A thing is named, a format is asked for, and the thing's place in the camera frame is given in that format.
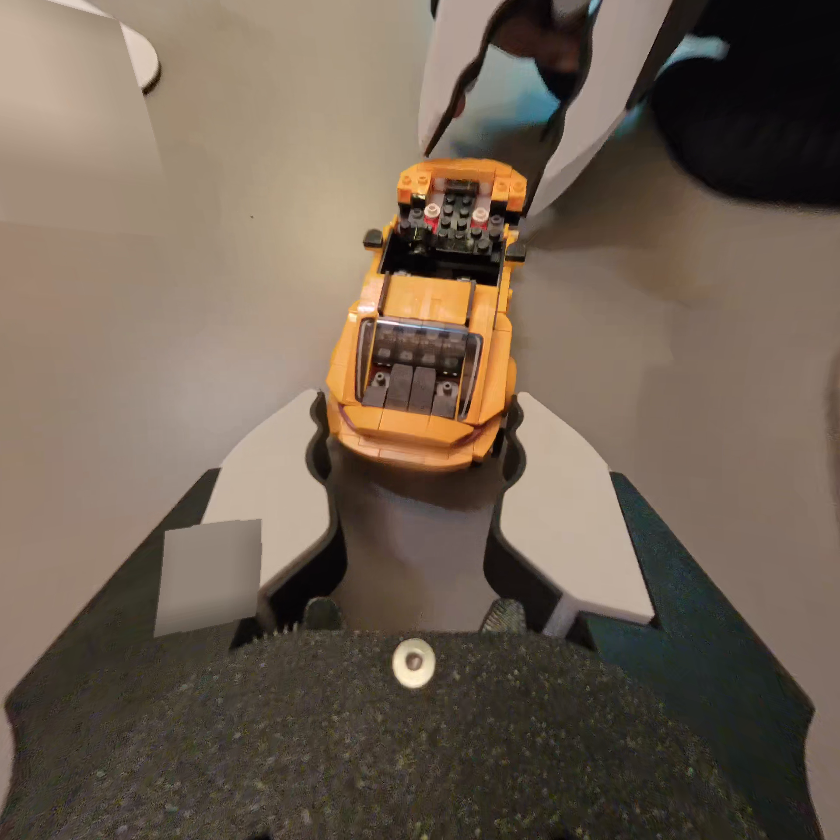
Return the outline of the orange lego car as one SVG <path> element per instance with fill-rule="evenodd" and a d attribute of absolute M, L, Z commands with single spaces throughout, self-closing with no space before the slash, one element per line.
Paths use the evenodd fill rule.
<path fill-rule="evenodd" d="M 527 187 L 491 159 L 400 174 L 392 221 L 364 236 L 371 266 L 325 381 L 329 430 L 346 449 L 428 473 L 493 449 L 517 378 L 508 308 Z"/>

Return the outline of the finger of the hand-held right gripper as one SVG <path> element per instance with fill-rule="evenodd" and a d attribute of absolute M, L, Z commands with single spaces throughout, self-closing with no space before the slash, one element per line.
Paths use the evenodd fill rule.
<path fill-rule="evenodd" d="M 424 157 L 441 140 L 477 79 L 504 1 L 432 1 L 433 28 L 423 68 L 417 138 Z"/>
<path fill-rule="evenodd" d="M 627 103 L 670 9 L 667 1 L 603 1 L 587 22 L 574 92 L 541 138 L 541 170 L 527 216 L 550 206 L 583 172 L 627 114 Z"/>

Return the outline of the person's right hand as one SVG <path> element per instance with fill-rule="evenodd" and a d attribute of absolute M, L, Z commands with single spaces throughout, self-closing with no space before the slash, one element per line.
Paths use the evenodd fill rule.
<path fill-rule="evenodd" d="M 516 2 L 491 42 L 510 56 L 531 60 L 548 91 L 565 102 L 579 78 L 588 17 L 588 2 L 563 12 L 551 1 Z"/>

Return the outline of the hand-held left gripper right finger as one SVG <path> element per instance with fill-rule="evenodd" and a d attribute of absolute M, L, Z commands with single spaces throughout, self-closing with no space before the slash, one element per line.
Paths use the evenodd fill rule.
<path fill-rule="evenodd" d="M 502 487 L 487 538 L 487 581 L 523 607 L 528 629 L 569 636 L 583 616 L 645 627 L 655 607 L 611 471 L 531 394 L 510 405 Z"/>

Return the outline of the dark fleece garment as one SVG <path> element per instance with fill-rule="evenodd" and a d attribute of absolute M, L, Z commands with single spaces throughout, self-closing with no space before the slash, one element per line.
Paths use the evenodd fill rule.
<path fill-rule="evenodd" d="M 721 41 L 724 55 L 678 60 L 651 91 L 675 163 L 723 196 L 838 211 L 838 39 Z"/>

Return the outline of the white book stand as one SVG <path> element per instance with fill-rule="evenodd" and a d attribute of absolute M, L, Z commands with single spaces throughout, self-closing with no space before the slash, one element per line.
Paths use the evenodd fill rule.
<path fill-rule="evenodd" d="M 156 87 L 161 79 L 162 65 L 152 43 L 140 32 L 125 23 L 120 24 L 129 52 L 134 75 L 144 96 Z"/>

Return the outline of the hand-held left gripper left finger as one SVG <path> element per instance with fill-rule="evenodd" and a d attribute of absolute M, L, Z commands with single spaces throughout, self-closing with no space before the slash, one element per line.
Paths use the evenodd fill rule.
<path fill-rule="evenodd" d="M 201 524 L 260 522 L 261 607 L 305 607 L 342 580 L 328 440 L 326 395 L 306 390 L 247 434 L 217 472 Z"/>

